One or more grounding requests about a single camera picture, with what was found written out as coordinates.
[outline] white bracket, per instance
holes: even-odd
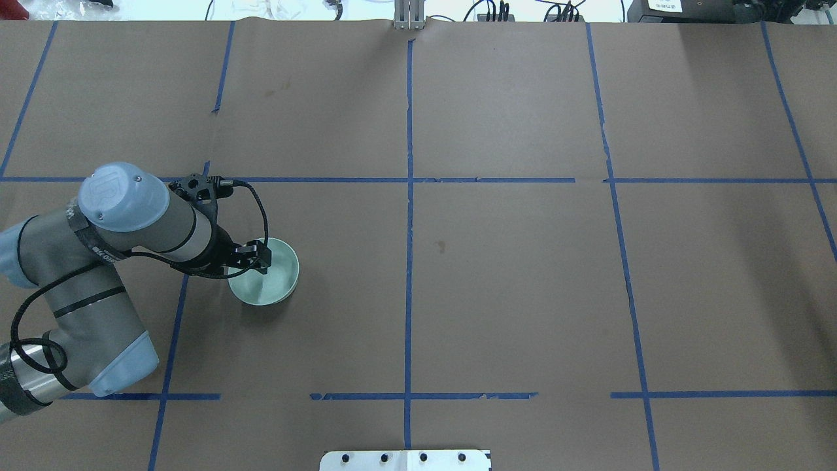
[[[485,450],[329,452],[320,471],[490,471]]]
[[[395,0],[395,29],[424,29],[424,0]]]

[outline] red object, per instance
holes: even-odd
[[[29,12],[18,0],[0,0],[0,19],[29,19]]]

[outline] light green bowl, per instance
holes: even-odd
[[[300,259],[294,249],[273,237],[268,239],[267,246],[272,252],[267,275],[250,270],[227,280],[236,298],[254,306],[276,304],[289,297],[300,277]],[[228,270],[229,273],[240,271],[238,268]]]

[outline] light blue joint cap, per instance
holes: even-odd
[[[145,229],[168,209],[169,191],[136,165],[102,165],[81,184],[79,207],[93,224],[113,232]]]
[[[90,389],[97,397],[109,396],[150,375],[159,363],[148,331],[145,331],[90,382]]]
[[[33,282],[26,278],[23,269],[20,267],[20,258],[18,254],[18,242],[20,241],[20,233],[23,227],[29,220],[13,225],[8,229],[0,232],[0,273],[6,275],[8,280],[16,287],[38,287]]]

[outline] white label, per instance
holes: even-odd
[[[648,8],[660,12],[683,13],[680,0],[648,0]]]

